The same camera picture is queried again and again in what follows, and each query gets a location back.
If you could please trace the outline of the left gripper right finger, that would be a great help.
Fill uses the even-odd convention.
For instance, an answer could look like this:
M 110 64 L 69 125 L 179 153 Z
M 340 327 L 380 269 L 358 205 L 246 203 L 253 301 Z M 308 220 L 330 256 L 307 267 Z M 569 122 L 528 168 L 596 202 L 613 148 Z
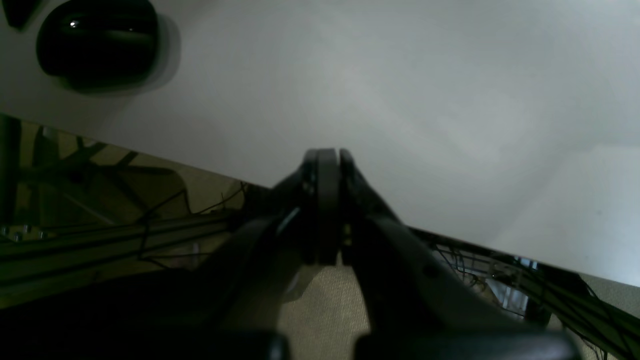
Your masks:
M 348 150 L 339 151 L 349 260 L 371 331 L 356 360 L 580 360 L 563 332 L 505 315 L 448 268 L 366 182 Z

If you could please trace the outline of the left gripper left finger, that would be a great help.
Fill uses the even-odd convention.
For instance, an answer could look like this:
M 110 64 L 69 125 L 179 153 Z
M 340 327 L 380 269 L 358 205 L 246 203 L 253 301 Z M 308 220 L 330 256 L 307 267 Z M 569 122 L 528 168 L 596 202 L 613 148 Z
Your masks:
M 108 280 L 2 310 L 3 360 L 285 360 L 275 330 L 304 265 L 334 265 L 341 246 L 341 166 L 309 150 L 194 271 Z

